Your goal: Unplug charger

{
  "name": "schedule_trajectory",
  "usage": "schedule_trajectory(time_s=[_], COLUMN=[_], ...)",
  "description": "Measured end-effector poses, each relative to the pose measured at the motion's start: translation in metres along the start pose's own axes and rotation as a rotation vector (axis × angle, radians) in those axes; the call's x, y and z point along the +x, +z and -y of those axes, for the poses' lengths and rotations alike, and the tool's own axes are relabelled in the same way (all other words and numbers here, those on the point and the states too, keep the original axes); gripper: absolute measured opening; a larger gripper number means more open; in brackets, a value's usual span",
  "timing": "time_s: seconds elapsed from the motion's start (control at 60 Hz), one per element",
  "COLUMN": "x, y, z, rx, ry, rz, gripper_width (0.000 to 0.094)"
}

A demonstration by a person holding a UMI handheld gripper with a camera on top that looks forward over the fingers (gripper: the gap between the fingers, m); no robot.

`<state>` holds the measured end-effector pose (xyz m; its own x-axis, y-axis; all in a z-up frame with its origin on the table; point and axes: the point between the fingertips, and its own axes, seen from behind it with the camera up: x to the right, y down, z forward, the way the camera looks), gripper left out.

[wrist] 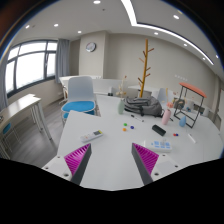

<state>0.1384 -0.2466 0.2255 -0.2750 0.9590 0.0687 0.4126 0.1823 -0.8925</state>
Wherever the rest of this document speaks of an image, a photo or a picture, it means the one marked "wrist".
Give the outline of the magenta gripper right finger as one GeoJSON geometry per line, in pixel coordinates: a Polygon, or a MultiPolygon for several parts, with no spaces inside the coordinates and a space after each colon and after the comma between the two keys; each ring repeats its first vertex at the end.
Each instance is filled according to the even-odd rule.
{"type": "Polygon", "coordinates": [[[150,184],[152,182],[151,173],[155,167],[159,155],[136,143],[132,144],[132,155],[143,184],[150,184]]]}

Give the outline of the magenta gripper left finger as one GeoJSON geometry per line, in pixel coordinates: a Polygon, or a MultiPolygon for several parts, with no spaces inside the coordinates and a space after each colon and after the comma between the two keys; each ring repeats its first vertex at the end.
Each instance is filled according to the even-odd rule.
{"type": "Polygon", "coordinates": [[[91,145],[86,144],[64,157],[72,174],[71,181],[76,185],[79,185],[82,181],[91,153],[91,145]]]}

